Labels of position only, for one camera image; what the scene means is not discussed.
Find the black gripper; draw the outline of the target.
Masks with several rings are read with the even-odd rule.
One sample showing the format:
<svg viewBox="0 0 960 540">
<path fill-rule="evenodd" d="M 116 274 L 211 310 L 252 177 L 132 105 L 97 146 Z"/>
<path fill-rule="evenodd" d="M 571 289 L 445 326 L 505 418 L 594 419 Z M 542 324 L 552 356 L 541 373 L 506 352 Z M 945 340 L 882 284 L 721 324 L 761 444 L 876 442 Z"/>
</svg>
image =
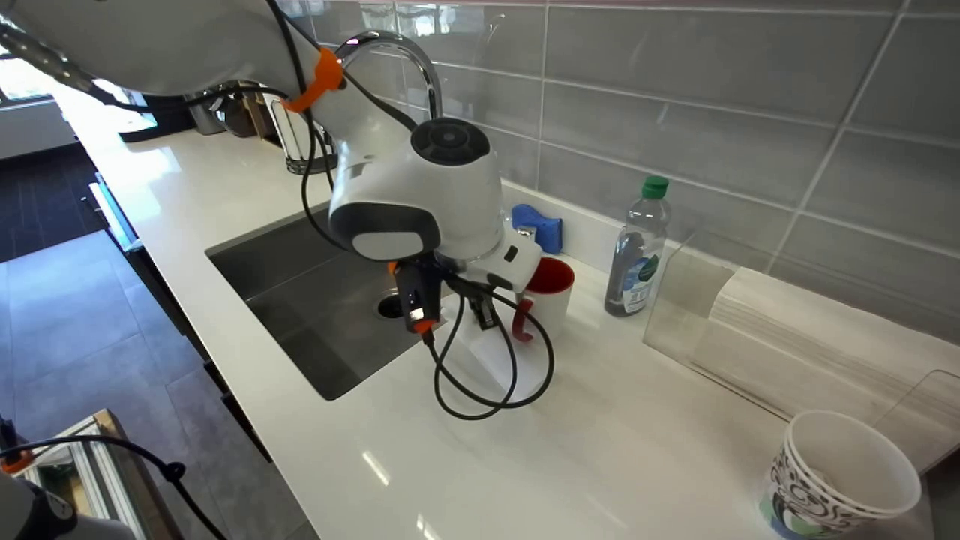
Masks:
<svg viewBox="0 0 960 540">
<path fill-rule="evenodd" d="M 505 277 L 486 274 L 484 280 L 468 280 L 461 274 L 446 274 L 445 281 L 461 295 L 484 330 L 492 330 L 499 322 L 499 312 L 492 307 L 495 290 L 510 290 L 510 281 Z"/>
</svg>

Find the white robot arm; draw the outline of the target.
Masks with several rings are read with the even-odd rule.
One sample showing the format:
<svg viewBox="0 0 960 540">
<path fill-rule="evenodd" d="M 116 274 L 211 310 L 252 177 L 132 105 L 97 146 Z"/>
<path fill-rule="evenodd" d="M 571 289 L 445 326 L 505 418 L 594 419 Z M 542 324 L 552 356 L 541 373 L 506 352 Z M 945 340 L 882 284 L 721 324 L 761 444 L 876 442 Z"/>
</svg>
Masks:
<svg viewBox="0 0 960 540">
<path fill-rule="evenodd" d="M 65 81 L 149 97 L 248 81 L 313 118 L 337 109 L 349 56 L 380 38 L 321 49 L 266 0 L 2 0 L 2 15 L 5 37 Z M 327 225 L 354 254 L 397 267 L 411 324 L 437 316 L 445 284 L 492 295 L 533 277 L 541 245 L 505 225 L 492 162 L 488 137 L 456 118 L 408 125 L 370 162 L 338 146 Z"/>
</svg>

